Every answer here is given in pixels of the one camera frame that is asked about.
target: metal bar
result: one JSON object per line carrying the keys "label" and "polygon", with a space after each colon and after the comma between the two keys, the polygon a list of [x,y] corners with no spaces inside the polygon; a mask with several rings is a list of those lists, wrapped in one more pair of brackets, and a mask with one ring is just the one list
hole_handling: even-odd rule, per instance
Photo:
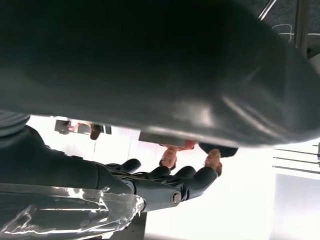
{"label": "metal bar", "polygon": [[294,25],[294,46],[302,55],[307,56],[309,0],[297,0]]}
{"label": "metal bar", "polygon": [[266,6],[264,6],[264,8],[260,13],[258,19],[262,21],[263,20],[269,11],[270,9],[272,9],[273,7],[273,5],[276,2],[277,0],[269,0]]}
{"label": "metal bar", "polygon": [[283,158],[283,157],[277,157],[277,156],[274,156],[273,158],[274,159],[280,159],[280,160],[299,162],[299,163],[306,163],[306,164],[319,164],[318,162],[316,162],[316,161],[303,161],[303,160],[296,160],[296,159]]}
{"label": "metal bar", "polygon": [[272,166],[272,167],[275,169],[287,169],[287,170],[298,171],[298,172],[303,172],[303,173],[320,174],[320,171],[303,170],[303,169],[286,167],[286,166]]}
{"label": "metal bar", "polygon": [[298,154],[309,154],[309,155],[315,155],[315,156],[317,155],[316,153],[304,152],[304,151],[294,151],[294,150],[288,150],[288,149],[275,148],[275,150],[285,151],[285,152],[291,152],[291,153],[298,153]]}

